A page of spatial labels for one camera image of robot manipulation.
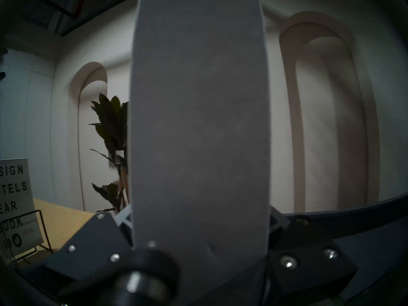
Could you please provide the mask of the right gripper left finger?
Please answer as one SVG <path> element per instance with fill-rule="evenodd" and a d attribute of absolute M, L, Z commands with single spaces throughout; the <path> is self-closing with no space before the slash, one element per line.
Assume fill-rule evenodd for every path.
<path fill-rule="evenodd" d="M 98 213 L 75 233 L 47 262 L 47 269 L 72 280 L 118 262 L 132 248 L 110 213 Z"/>

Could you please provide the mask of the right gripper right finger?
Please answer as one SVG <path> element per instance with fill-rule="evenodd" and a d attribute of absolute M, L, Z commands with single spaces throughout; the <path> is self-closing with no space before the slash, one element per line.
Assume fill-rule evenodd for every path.
<path fill-rule="evenodd" d="M 290 220 L 271 209 L 268 297 L 335 297 L 356 273 L 356 266 L 315 220 L 304 215 Z"/>

